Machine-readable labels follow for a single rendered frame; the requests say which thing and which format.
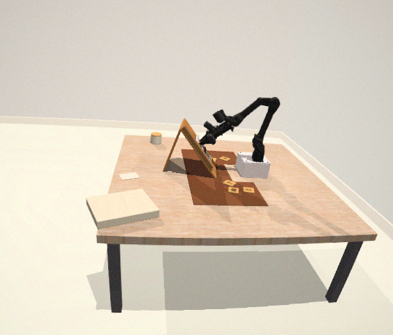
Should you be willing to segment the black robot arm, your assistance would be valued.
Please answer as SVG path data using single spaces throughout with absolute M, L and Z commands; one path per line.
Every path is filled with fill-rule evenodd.
M 265 155 L 265 145 L 263 144 L 264 137 L 265 137 L 265 132 L 269 126 L 270 121 L 272 120 L 273 114 L 278 110 L 280 106 L 279 99 L 277 97 L 273 98 L 263 98 L 263 97 L 258 97 L 250 106 L 245 108 L 243 111 L 237 113 L 234 116 L 226 116 L 225 112 L 223 110 L 219 110 L 218 112 L 213 114 L 213 117 L 217 120 L 220 124 L 219 126 L 221 127 L 221 130 L 225 133 L 228 130 L 234 131 L 235 126 L 238 127 L 240 123 L 244 120 L 245 117 L 247 117 L 252 111 L 254 111 L 256 108 L 258 108 L 260 105 L 268 106 L 268 112 L 265 115 L 265 118 L 263 120 L 261 129 L 258 134 L 255 134 L 254 137 L 252 138 L 252 145 L 253 145 L 253 153 L 252 153 L 252 159 L 253 161 L 257 162 L 264 162 L 264 155 Z M 213 126 L 211 123 L 206 121 L 204 124 L 204 127 L 209 130 L 209 132 L 213 132 L 216 127 Z

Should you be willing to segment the small white jar with orange lid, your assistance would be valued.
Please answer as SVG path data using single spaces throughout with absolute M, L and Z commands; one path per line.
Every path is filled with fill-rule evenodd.
M 161 133 L 153 132 L 151 133 L 150 143 L 152 144 L 160 144 L 161 143 Z

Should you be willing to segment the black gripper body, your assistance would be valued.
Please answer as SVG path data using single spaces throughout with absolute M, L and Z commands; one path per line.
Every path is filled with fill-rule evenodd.
M 208 133 L 209 134 L 207 135 L 207 137 L 213 145 L 216 144 L 217 137 L 224 134 L 224 132 L 221 130 L 221 127 L 219 125 L 217 125 L 216 129 L 211 133 L 208 130 Z

